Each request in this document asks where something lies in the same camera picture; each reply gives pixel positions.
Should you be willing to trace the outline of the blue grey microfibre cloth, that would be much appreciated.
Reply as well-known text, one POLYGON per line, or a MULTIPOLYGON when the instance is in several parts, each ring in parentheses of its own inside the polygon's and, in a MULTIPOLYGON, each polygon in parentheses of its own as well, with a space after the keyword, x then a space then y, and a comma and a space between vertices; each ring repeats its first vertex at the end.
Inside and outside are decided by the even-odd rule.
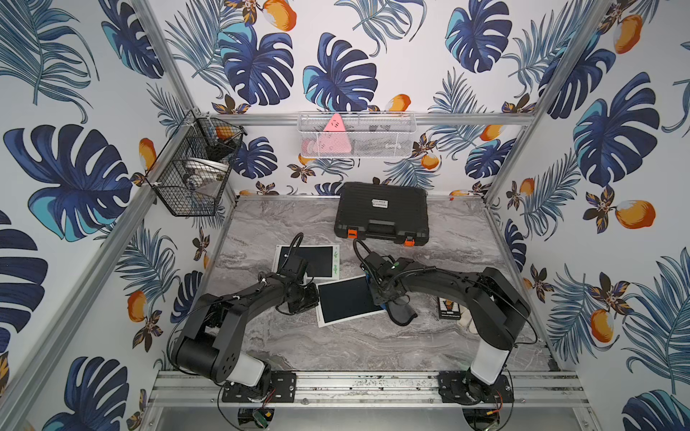
POLYGON ((401 327, 408 326, 418 317, 417 312, 409 305, 409 300, 404 298, 388 301, 386 303, 386 312, 389 319, 401 327))

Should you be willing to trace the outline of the black plastic tool case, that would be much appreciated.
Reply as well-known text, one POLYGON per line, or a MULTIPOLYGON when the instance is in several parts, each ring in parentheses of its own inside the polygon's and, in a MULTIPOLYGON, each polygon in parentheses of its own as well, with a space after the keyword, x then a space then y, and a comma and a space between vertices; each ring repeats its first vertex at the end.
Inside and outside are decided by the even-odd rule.
POLYGON ((406 247, 429 242, 428 194, 414 187, 347 182, 334 221, 343 239, 378 239, 406 247))

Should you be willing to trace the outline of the pink triangular card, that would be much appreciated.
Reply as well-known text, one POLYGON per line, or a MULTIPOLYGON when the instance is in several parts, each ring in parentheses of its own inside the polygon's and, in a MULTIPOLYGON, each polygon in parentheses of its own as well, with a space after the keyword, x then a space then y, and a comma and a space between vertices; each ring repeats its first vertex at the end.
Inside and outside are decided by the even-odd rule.
POLYGON ((332 115, 325 129, 317 135, 314 153, 319 156, 350 154, 352 143, 340 113, 332 115))

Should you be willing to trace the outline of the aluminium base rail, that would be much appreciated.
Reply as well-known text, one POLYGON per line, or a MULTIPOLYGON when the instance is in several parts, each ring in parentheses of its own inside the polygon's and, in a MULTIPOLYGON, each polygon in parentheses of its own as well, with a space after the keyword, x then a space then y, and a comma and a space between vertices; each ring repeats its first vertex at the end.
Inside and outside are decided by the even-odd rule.
MULTIPOLYGON (((265 407, 291 408, 587 408, 572 372, 504 372, 483 396, 468 396, 452 372, 278 372, 265 407)), ((202 377, 161 372, 148 397, 156 407, 256 407, 237 385, 223 389, 202 377)))

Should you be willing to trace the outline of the white drawing tablet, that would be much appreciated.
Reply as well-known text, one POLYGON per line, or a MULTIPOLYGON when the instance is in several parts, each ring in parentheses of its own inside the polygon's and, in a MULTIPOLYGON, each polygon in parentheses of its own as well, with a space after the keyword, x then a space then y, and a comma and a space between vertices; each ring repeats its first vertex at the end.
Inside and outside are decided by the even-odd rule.
POLYGON ((369 290, 368 277, 346 278, 317 286, 319 305, 316 307, 319 328, 382 314, 386 309, 375 305, 369 290))
POLYGON ((340 246, 337 244, 300 246, 294 255, 308 262, 301 280, 303 285, 338 280, 340 278, 340 246))

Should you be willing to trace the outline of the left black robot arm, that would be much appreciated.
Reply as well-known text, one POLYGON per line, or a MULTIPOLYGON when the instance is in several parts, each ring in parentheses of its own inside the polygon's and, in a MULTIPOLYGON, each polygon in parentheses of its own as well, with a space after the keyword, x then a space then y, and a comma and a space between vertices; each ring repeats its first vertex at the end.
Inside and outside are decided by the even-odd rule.
POLYGON ((202 295, 186 316, 169 348, 171 364, 207 378, 223 389, 237 388, 249 400, 265 400, 271 392, 271 367, 242 352, 247 323, 267 310, 287 307, 288 316, 319 304, 314 282, 305 282, 308 261, 298 256, 304 239, 298 233, 284 263, 261 273, 257 282, 235 294, 202 295))

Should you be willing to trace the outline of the white knitted glove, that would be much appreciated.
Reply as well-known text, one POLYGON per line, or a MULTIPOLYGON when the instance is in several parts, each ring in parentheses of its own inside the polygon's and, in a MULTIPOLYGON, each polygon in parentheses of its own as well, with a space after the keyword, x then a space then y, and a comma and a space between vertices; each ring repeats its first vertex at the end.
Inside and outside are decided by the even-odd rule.
POLYGON ((464 314, 460 319, 460 325, 470 334, 477 335, 478 331, 474 325, 474 320, 470 314, 464 314))

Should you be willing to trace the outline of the white mesh wall basket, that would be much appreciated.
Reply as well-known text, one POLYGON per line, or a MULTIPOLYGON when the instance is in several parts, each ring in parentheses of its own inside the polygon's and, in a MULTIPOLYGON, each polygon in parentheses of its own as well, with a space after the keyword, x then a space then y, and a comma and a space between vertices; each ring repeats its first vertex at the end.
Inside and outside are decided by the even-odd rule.
POLYGON ((405 158, 413 150, 417 121, 405 112, 340 113, 352 143, 350 154, 319 156, 314 144, 332 115, 340 112, 304 112, 298 115, 296 128, 302 138, 301 154, 307 158, 405 158))

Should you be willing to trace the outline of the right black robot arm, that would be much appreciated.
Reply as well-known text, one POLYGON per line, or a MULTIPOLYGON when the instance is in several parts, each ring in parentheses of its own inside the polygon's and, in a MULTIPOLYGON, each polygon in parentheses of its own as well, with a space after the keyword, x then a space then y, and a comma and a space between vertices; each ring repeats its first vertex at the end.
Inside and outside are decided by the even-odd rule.
POLYGON ((459 272, 416 260, 382 256, 355 239, 353 251, 365 273, 375 305, 381 305, 398 326, 417 314, 407 296, 421 293, 464 307, 480 337, 471 366, 460 374, 439 374, 438 393, 444 402, 465 406, 513 402, 512 384, 503 375, 518 337, 529 323, 530 306, 501 271, 459 272))

